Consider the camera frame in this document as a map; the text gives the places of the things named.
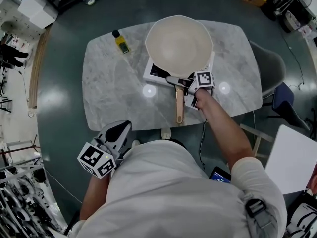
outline black bottle cap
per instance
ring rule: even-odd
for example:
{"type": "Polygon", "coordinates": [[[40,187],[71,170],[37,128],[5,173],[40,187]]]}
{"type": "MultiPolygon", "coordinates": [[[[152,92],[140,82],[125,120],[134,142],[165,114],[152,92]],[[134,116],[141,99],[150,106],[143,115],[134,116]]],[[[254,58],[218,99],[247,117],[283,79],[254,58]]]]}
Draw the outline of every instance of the black bottle cap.
{"type": "Polygon", "coordinates": [[[113,35],[115,38],[118,38],[118,37],[120,36],[120,33],[119,33],[118,30],[113,30],[112,35],[113,35]]]}

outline wooden pan handle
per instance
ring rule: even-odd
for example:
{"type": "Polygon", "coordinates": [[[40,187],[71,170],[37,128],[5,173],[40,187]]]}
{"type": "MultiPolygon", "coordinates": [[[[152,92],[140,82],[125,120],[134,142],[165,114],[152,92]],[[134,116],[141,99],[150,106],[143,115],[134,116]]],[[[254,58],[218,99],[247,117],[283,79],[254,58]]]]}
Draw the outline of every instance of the wooden pan handle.
{"type": "Polygon", "coordinates": [[[184,89],[180,86],[176,88],[176,123],[182,124],[184,121],[184,89]]]}

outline oil bottle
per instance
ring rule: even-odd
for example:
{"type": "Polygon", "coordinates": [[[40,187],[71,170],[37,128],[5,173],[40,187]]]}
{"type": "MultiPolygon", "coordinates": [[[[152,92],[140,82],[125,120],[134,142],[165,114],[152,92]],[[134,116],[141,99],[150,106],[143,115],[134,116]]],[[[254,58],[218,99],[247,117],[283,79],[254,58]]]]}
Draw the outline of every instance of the oil bottle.
{"type": "Polygon", "coordinates": [[[124,37],[122,35],[120,35],[118,30],[114,30],[112,32],[112,35],[114,36],[115,43],[118,45],[118,47],[120,48],[120,50],[123,53],[127,53],[127,52],[130,51],[130,49],[129,49],[124,37]]]}

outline marble table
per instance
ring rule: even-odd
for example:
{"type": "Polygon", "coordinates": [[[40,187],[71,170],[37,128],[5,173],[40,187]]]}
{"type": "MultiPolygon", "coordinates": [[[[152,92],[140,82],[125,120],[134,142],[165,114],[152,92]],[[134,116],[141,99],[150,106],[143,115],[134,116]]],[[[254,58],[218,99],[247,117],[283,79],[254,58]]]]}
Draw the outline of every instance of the marble table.
{"type": "MultiPolygon", "coordinates": [[[[220,22],[200,22],[214,43],[214,97],[230,116],[260,108],[260,74],[243,30],[220,22]]],[[[132,121],[133,130],[177,126],[175,90],[143,79],[149,58],[144,41],[152,25],[146,23],[120,30],[131,48],[126,54],[118,51],[111,33],[88,43],[82,84],[85,113],[91,130],[101,130],[111,122],[124,119],[132,121]],[[148,84],[156,91],[152,97],[143,93],[148,84]]],[[[185,107],[183,125],[204,120],[201,112],[185,107]]]]}

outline white shirt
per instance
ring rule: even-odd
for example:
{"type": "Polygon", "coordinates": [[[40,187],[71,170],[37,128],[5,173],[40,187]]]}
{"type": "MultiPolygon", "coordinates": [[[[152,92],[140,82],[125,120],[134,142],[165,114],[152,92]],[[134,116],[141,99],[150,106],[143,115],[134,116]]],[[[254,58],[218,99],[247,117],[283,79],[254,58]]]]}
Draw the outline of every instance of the white shirt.
{"type": "Polygon", "coordinates": [[[237,161],[231,184],[210,180],[182,146],[158,140],[131,149],[113,174],[106,203],[73,227],[77,238],[250,237],[241,198],[259,196],[274,208],[278,236],[286,208],[259,160],[237,161]]]}

